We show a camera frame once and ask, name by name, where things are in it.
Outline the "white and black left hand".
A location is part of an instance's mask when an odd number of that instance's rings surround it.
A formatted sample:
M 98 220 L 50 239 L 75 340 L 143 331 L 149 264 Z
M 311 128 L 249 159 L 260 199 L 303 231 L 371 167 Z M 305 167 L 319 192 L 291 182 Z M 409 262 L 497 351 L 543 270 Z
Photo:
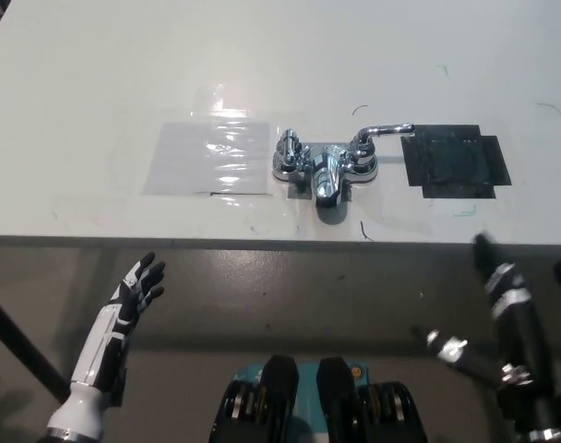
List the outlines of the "white and black left hand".
M 73 385 L 110 394 L 124 374 L 129 340 L 141 315 L 164 293 L 165 263 L 149 252 L 127 272 L 96 317 L 72 373 Z

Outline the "black and white right hand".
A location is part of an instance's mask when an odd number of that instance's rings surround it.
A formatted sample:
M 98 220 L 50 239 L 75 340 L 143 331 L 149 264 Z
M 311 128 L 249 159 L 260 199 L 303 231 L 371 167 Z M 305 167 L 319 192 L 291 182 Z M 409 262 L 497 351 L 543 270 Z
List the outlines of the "black and white right hand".
M 528 284 L 517 264 L 486 233 L 474 237 L 472 253 L 483 280 L 500 361 L 436 328 L 413 326 L 412 334 L 445 365 L 499 393 L 514 419 L 524 415 L 528 421 L 551 423 L 561 407 L 555 399 L 550 347 Z

